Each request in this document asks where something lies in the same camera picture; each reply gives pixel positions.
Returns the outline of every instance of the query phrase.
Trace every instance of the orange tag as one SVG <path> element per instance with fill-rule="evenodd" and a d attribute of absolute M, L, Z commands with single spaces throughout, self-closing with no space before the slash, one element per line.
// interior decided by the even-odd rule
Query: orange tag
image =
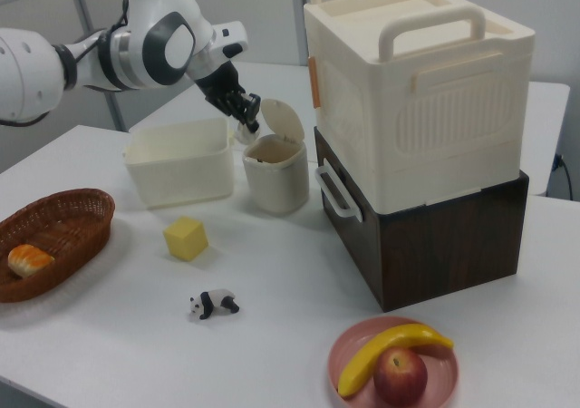
<path fill-rule="evenodd" d="M 312 105 L 315 109 L 320 107 L 320 93 L 318 92 L 318 72 L 316 71 L 316 59 L 308 58 L 308 71 L 310 72 L 310 88 L 312 89 Z"/>

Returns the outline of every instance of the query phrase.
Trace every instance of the dark wooden box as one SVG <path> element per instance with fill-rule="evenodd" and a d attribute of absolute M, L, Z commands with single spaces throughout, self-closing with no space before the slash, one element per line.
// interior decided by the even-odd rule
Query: dark wooden box
<path fill-rule="evenodd" d="M 323 193 L 324 210 L 383 311 L 516 274 L 526 174 L 476 194 L 379 215 L 317 129 L 314 136 L 318 164 L 327 159 L 362 222 L 339 217 Z M 332 181 L 324 181 L 346 208 Z"/>

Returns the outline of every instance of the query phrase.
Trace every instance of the black cable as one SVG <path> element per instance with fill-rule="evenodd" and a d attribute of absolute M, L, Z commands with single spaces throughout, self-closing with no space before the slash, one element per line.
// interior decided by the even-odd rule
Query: black cable
<path fill-rule="evenodd" d="M 570 192 L 570 200 L 574 201 L 574 194 L 572 193 L 572 180 L 570 180 L 570 172 L 568 171 L 568 167 L 566 166 L 566 162 L 564 159 L 561 159 L 560 162 L 564 167 L 565 175 L 568 178 L 568 191 Z"/>
<path fill-rule="evenodd" d="M 6 127 L 30 127 L 31 125 L 35 125 L 36 123 L 42 121 L 49 112 L 43 113 L 38 118 L 34 118 L 31 121 L 27 122 L 12 122 L 12 121 L 4 121 L 0 120 L 0 125 L 5 125 Z"/>
<path fill-rule="evenodd" d="M 129 23 L 129 19 L 127 18 L 127 12 L 129 11 L 129 0 L 123 0 L 122 8 L 123 8 L 123 13 L 121 14 L 121 18 L 119 18 L 119 21 L 117 23 L 115 23 L 111 26 L 111 29 L 109 29 L 110 34 L 112 34 L 118 28 L 123 27 Z M 77 63 L 80 62 L 81 59 L 84 56 L 86 56 L 98 44 L 99 44 L 99 40 L 97 39 L 97 40 L 95 40 L 94 43 L 89 45 L 81 54 L 79 54 L 77 56 L 77 58 L 75 59 L 75 61 Z"/>
<path fill-rule="evenodd" d="M 557 154 L 556 156 L 554 156 L 554 162 L 552 163 L 552 172 L 554 172 L 555 170 L 557 170 L 560 167 L 564 167 L 565 176 L 568 180 L 568 192 L 570 194 L 570 200 L 574 201 L 574 194 L 572 193 L 572 180 L 570 178 L 570 172 L 568 171 L 568 167 L 566 166 L 566 162 L 564 161 L 562 154 Z"/>
<path fill-rule="evenodd" d="M 92 50 L 94 47 L 96 47 L 98 43 L 99 43 L 99 40 L 98 40 L 98 39 L 96 39 L 96 40 L 94 41 L 94 43 L 92 43 L 91 45 L 89 45 L 89 46 L 88 46 L 88 47 L 87 47 L 87 48 L 84 50 L 84 52 L 82 52 L 81 54 L 79 54 L 79 55 L 77 56 L 77 58 L 76 58 L 74 61 L 75 61 L 75 62 L 77 62 L 77 63 L 78 63 L 78 62 L 80 62 L 80 61 L 81 61 L 81 59 L 82 59 L 84 56 L 86 56 L 86 55 L 89 53 L 89 51 L 90 51 L 90 50 Z"/>

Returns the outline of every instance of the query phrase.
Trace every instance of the bread roll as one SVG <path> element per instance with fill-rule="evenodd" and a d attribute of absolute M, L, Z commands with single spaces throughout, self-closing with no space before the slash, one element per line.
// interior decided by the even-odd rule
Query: bread roll
<path fill-rule="evenodd" d="M 22 278 L 44 269 L 53 260 L 53 257 L 32 245 L 20 245 L 8 254 L 8 266 Z"/>

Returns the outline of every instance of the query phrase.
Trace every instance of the brown woven basket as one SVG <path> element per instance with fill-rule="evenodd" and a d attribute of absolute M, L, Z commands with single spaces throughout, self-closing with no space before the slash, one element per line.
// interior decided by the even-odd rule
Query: brown woven basket
<path fill-rule="evenodd" d="M 19 302 L 61 284 L 109 240 L 115 203 L 98 189 L 74 189 L 38 199 L 0 223 L 0 302 Z M 28 278 L 8 266 L 8 253 L 27 243 L 54 257 Z"/>

